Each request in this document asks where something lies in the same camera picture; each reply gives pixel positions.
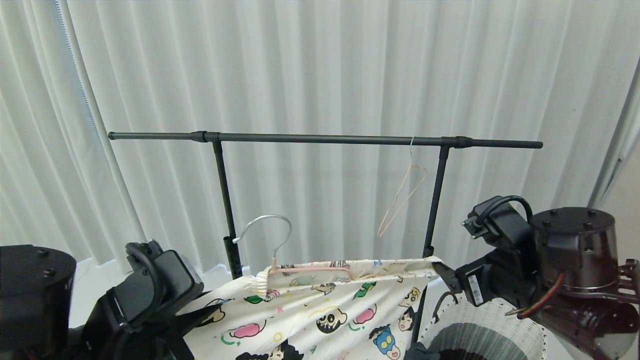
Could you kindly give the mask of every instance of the beige wall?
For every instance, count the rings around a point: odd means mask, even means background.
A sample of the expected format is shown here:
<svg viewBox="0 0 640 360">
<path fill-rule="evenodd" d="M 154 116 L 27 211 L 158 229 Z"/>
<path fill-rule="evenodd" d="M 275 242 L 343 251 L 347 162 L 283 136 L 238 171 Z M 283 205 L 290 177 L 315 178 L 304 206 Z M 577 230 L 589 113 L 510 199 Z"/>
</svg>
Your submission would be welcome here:
<svg viewBox="0 0 640 360">
<path fill-rule="evenodd" d="M 610 191 L 602 210 L 616 218 L 619 262 L 640 259 L 640 145 L 636 144 Z M 637 344 L 623 359 L 638 359 Z"/>
</svg>

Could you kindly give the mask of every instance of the metal frame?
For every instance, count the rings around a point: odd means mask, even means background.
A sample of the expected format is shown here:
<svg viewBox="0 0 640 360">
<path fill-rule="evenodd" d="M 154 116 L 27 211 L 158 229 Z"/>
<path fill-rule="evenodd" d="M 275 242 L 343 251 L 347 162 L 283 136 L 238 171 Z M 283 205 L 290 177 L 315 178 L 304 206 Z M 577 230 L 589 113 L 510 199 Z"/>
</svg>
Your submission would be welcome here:
<svg viewBox="0 0 640 360">
<path fill-rule="evenodd" d="M 435 187 L 431 197 L 431 209 L 429 210 L 429 221 L 427 232 L 422 247 L 422 257 L 433 255 L 434 248 L 431 246 L 433 240 L 433 229 L 435 228 L 438 205 L 440 203 L 440 193 L 442 192 L 442 181 L 444 180 L 445 167 L 449 158 L 450 149 L 464 149 L 466 147 L 502 147 L 516 149 L 540 149 L 542 142 L 519 141 L 519 140 L 478 140 L 466 136 L 443 136 L 440 138 L 424 138 L 411 136 L 350 136 L 350 135 L 285 135 L 285 134 L 238 134 L 219 133 L 210 131 L 195 131 L 193 133 L 109 133 L 111 140 L 191 140 L 195 142 L 211 142 L 216 155 L 218 166 L 218 176 L 220 177 L 220 188 L 222 190 L 222 201 L 227 217 L 229 236 L 224 237 L 227 259 L 234 279 L 242 276 L 242 264 L 237 244 L 232 242 L 236 237 L 236 227 L 234 224 L 231 198 L 229 195 L 229 185 L 227 183 L 227 172 L 222 151 L 222 142 L 279 142 L 279 143 L 339 143 L 339 144 L 368 144 L 368 145 L 413 145 L 413 146 L 439 146 L 440 155 L 438 157 L 438 170 L 436 172 Z M 422 310 L 424 308 L 424 298 L 426 291 L 422 292 L 420 305 L 413 326 L 412 343 L 418 340 L 420 323 L 422 320 Z"/>
</svg>

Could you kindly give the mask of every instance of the vertical pole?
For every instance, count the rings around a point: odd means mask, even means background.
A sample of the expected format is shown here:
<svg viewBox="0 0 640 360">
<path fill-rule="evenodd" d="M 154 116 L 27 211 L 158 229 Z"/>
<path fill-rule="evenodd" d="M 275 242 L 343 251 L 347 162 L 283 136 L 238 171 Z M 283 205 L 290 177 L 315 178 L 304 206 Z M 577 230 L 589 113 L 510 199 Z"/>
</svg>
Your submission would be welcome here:
<svg viewBox="0 0 640 360">
<path fill-rule="evenodd" d="M 442 181 L 444 180 L 444 170 L 447 166 L 447 159 L 449 158 L 449 146 L 440 147 L 440 156 L 438 157 L 438 171 L 436 172 L 436 183 L 433 188 L 433 197 L 431 198 L 431 210 L 429 210 L 429 222 L 427 224 L 427 235 L 424 239 L 424 248 L 422 249 L 422 257 L 427 258 L 433 255 L 433 246 L 431 241 L 433 240 L 433 229 L 436 226 L 436 215 L 438 214 L 438 205 L 440 203 L 440 193 L 442 192 Z M 424 299 L 427 293 L 427 287 L 425 286 L 420 296 L 420 305 L 418 305 L 418 311 L 413 323 L 413 331 L 411 333 L 411 343 L 418 341 L 420 335 L 420 328 L 422 322 L 422 313 L 424 312 Z"/>
<path fill-rule="evenodd" d="M 222 142 L 218 138 L 213 140 L 213 151 L 216 154 L 220 190 L 222 190 L 222 202 L 224 203 L 225 215 L 227 216 L 227 227 L 229 229 L 229 236 L 224 238 L 225 250 L 227 251 L 227 260 L 231 270 L 231 277 L 233 279 L 237 279 L 242 276 L 242 263 L 240 262 L 238 245 L 233 243 L 233 239 L 236 238 L 236 227 L 234 225 L 234 214 L 231 210 L 231 196 L 229 195 L 225 160 L 222 155 Z"/>
</svg>

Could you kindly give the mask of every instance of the cartoon print fabric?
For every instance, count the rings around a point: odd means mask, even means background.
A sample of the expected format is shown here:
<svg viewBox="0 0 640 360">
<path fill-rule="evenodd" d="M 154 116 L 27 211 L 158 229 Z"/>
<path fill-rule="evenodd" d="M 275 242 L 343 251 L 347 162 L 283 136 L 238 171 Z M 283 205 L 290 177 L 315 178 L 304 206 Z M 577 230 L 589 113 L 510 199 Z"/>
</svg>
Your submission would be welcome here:
<svg viewBox="0 0 640 360">
<path fill-rule="evenodd" d="M 187 305 L 216 306 L 184 339 L 198 360 L 402 359 L 435 257 L 285 265 L 335 271 L 244 276 Z M 348 274 L 340 268 L 348 268 Z"/>
</svg>

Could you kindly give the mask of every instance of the cylindrical motor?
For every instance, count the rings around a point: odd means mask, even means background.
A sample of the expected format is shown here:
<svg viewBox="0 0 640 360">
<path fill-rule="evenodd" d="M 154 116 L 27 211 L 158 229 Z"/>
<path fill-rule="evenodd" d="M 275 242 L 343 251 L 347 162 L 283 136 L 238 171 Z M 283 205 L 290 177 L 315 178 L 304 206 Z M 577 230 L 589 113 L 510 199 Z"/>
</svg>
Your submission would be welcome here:
<svg viewBox="0 0 640 360">
<path fill-rule="evenodd" d="M 559 208 L 535 214 L 540 276 L 551 287 L 560 271 L 559 293 L 599 293 L 617 289 L 619 281 L 615 219 L 589 208 Z"/>
<path fill-rule="evenodd" d="M 76 260 L 62 251 L 0 247 L 0 357 L 54 356 L 67 346 Z"/>
<path fill-rule="evenodd" d="M 633 344 L 640 317 L 631 304 L 552 297 L 533 320 L 595 360 L 619 359 Z"/>
</svg>

